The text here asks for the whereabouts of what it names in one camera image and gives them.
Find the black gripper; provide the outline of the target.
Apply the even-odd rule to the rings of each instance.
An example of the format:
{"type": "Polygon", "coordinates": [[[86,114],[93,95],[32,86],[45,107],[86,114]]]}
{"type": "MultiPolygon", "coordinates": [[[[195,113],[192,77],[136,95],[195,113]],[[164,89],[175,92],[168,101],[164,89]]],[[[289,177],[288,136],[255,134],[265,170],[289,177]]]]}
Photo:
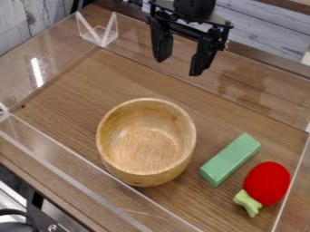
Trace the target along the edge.
{"type": "Polygon", "coordinates": [[[155,60],[161,63],[172,55],[173,34],[197,41],[189,76],[209,68],[216,51],[225,49],[233,24],[213,12],[215,0],[149,0],[148,25],[155,60]]]}

